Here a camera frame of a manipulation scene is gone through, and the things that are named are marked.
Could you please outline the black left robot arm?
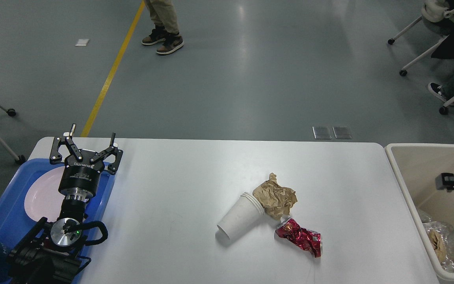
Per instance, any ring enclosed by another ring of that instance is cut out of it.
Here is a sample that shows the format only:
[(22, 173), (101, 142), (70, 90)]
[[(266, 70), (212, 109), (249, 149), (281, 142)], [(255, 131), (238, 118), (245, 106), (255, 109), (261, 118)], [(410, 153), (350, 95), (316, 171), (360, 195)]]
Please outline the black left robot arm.
[(81, 250), (108, 239), (103, 222), (86, 221), (86, 207), (96, 196), (101, 174), (115, 175), (124, 152), (115, 133), (100, 152), (80, 149), (73, 141), (75, 128), (72, 124), (69, 132), (54, 138), (49, 155), (50, 164), (65, 165), (58, 185), (64, 196), (61, 212), (54, 222), (40, 218), (11, 250), (7, 263), (12, 284), (70, 284), (91, 262)]

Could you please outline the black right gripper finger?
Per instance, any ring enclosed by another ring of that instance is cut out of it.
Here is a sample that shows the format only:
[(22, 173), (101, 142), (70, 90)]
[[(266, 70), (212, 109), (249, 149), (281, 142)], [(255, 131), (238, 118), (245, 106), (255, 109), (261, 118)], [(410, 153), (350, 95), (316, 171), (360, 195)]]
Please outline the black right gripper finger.
[(436, 189), (446, 190), (447, 192), (454, 191), (454, 174), (441, 173), (435, 179)]

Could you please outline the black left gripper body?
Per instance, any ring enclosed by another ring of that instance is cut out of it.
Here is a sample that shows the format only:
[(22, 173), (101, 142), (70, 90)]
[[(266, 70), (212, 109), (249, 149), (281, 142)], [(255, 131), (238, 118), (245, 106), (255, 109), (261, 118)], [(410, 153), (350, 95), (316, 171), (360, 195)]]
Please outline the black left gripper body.
[(101, 171), (105, 165), (101, 160), (91, 164), (91, 159), (97, 152), (81, 152), (83, 160), (78, 162), (74, 155), (69, 155), (65, 159), (65, 169), (63, 171), (58, 191), (63, 195), (69, 195), (74, 189), (81, 189), (87, 192), (87, 196), (95, 196)]

